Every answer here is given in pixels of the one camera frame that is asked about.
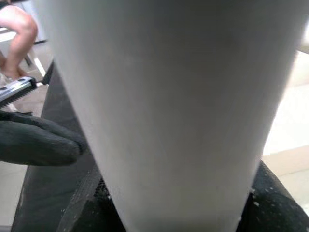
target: white floor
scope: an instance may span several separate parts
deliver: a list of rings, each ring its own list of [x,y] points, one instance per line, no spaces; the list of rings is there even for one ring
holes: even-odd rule
[[[309,215],[309,169],[279,177],[295,201]]]
[[[0,225],[13,223],[27,166],[0,162]]]

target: black fabric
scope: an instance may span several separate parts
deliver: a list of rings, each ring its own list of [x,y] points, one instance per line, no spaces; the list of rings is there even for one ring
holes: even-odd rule
[[[54,71],[42,117],[82,135],[75,113]],[[95,162],[89,150],[64,167],[29,166],[12,226],[13,232],[55,232],[70,199]]]
[[[72,196],[56,232],[125,232],[97,167]]]
[[[263,163],[237,232],[309,232],[308,216]]]
[[[0,1],[0,10],[6,6],[10,5],[9,3],[5,2],[5,1]]]
[[[40,166],[69,165],[86,149],[77,133],[49,120],[0,111],[0,160]]]

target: black glove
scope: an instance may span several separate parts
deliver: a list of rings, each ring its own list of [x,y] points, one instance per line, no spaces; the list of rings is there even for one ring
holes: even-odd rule
[[[76,162],[84,138],[54,122],[0,110],[0,161],[61,166]]]

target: tiled floor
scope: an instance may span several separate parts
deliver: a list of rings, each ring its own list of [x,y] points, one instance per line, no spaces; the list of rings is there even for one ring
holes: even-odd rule
[[[0,43],[0,49],[4,54],[6,54],[7,46],[8,43],[6,42]],[[44,69],[47,70],[53,59],[48,44],[35,45],[34,51]],[[40,78],[38,70],[34,67],[27,67],[25,62],[22,63],[21,67],[27,70],[29,76]],[[40,116],[47,88],[47,86],[39,87],[39,89],[14,102],[14,106],[20,112],[32,111],[35,116]],[[26,169],[27,166],[25,165],[0,162],[0,226],[11,226],[13,223]]]
[[[309,215],[309,169],[279,177],[296,202]]]

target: bare leg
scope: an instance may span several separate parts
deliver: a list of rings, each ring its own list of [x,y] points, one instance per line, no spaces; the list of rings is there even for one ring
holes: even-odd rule
[[[0,10],[0,26],[17,33],[11,41],[5,63],[0,66],[1,72],[12,79],[18,79],[25,74],[18,65],[33,46],[38,32],[36,23],[22,9],[10,5]]]
[[[0,67],[3,67],[5,65],[6,58],[0,54]]]

